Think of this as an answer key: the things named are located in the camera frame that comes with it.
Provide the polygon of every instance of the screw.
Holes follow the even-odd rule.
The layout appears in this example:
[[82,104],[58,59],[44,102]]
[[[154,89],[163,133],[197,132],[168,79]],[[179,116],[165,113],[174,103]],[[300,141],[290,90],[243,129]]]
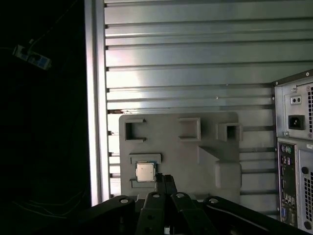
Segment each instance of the screw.
[[211,198],[211,199],[209,200],[209,202],[212,203],[212,204],[216,204],[216,203],[218,203],[219,201],[218,201],[216,198]]
[[176,194],[176,197],[178,197],[178,198],[182,198],[182,197],[184,197],[185,195],[184,194],[182,194],[182,193],[178,193],[178,194]]
[[128,200],[127,199],[122,199],[120,200],[121,203],[128,203]]

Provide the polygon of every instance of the power socket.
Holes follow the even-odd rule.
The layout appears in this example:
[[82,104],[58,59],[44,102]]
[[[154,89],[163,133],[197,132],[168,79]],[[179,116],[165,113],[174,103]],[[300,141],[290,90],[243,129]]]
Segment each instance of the power socket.
[[27,52],[24,52],[24,48],[21,45],[17,45],[13,51],[13,55],[43,70],[48,70],[51,67],[51,60],[49,58],[33,51],[29,51],[27,54]]
[[302,98],[301,96],[294,96],[290,98],[290,103],[291,104],[301,104],[302,103]]

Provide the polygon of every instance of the metal panel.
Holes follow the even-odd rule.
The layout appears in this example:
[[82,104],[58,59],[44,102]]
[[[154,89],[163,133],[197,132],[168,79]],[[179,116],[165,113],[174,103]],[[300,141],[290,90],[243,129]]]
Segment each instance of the metal panel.
[[107,66],[312,61],[313,42],[163,45],[107,50]]
[[242,174],[242,193],[272,192],[276,188],[276,173]]
[[312,62],[110,68],[108,88],[256,84],[305,71]]
[[107,24],[307,18],[307,1],[160,4],[108,7]]
[[259,212],[277,212],[275,194],[266,195],[242,195],[240,196],[241,205]]

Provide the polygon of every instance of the white cable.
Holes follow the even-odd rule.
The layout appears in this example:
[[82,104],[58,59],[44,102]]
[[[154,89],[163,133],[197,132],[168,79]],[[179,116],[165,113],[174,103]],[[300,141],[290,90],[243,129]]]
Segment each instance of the white cable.
[[40,212],[37,212],[37,211],[33,211],[33,210],[30,210],[26,207],[23,207],[21,206],[20,204],[16,203],[16,202],[12,202],[14,203],[15,205],[17,205],[18,207],[26,210],[26,211],[29,211],[29,212],[33,212],[33,213],[36,213],[36,214],[39,214],[39,215],[42,215],[42,216],[47,216],[47,217],[54,217],[54,218],[60,218],[60,219],[66,219],[66,217],[63,217],[63,216],[56,216],[56,215],[49,215],[49,214],[43,214],[43,213],[40,213]]
[[36,201],[32,201],[30,200],[30,202],[34,203],[34,204],[37,204],[37,205],[46,205],[46,206],[64,206],[66,205],[67,203],[69,203],[71,200],[73,200],[75,197],[77,197],[79,194],[81,194],[83,191],[80,191],[78,194],[72,196],[69,200],[67,200],[66,202],[64,203],[42,203],[42,202],[36,202]]
[[41,38],[43,38],[45,35],[47,35],[53,28],[54,26],[67,14],[67,12],[78,2],[78,0],[74,1],[71,6],[69,6],[69,8],[63,13],[63,15],[61,15],[56,22],[54,22],[54,24],[52,25],[52,27],[46,32],[44,33],[42,36],[40,36],[38,39],[36,39],[35,41],[33,41],[33,43],[31,44],[31,46],[29,47],[28,51],[31,51],[31,49],[33,48],[33,46],[39,42],[41,40]]
[[33,204],[30,204],[30,203],[27,203],[27,202],[23,202],[29,206],[32,206],[32,207],[37,207],[37,208],[41,208],[43,209],[44,211],[48,212],[49,214],[53,215],[53,216],[63,216],[63,215],[67,215],[69,214],[70,212],[72,212],[80,203],[81,203],[81,199],[75,204],[75,206],[73,206],[69,211],[63,213],[63,214],[55,214],[55,213],[52,213],[51,211],[47,210],[46,208],[42,207],[42,206],[37,206],[37,205],[33,205]]

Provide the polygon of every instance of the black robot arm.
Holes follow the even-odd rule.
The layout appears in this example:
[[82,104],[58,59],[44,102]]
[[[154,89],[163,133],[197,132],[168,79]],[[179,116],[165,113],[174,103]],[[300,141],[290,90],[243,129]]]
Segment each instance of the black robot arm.
[[145,200],[118,196],[36,234],[163,235],[165,230],[180,235],[308,235],[220,197],[192,200],[177,192],[171,175],[162,174]]

